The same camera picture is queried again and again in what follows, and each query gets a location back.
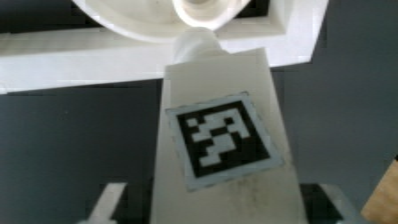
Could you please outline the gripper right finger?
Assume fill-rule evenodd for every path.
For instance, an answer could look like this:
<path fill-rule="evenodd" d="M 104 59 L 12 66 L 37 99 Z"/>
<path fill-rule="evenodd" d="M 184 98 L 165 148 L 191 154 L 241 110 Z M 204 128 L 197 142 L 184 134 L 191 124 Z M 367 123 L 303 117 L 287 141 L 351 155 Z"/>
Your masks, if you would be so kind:
<path fill-rule="evenodd" d="M 300 193 L 309 224 L 369 224 L 335 185 L 302 183 Z"/>

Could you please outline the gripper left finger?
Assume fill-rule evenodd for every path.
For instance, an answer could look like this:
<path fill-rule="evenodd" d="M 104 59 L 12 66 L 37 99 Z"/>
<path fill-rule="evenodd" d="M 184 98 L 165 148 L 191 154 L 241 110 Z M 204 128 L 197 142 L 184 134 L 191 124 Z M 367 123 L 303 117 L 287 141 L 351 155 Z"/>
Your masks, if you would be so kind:
<path fill-rule="evenodd" d="M 76 224 L 149 224 L 150 189 L 126 182 L 104 185 L 90 214 Z"/>

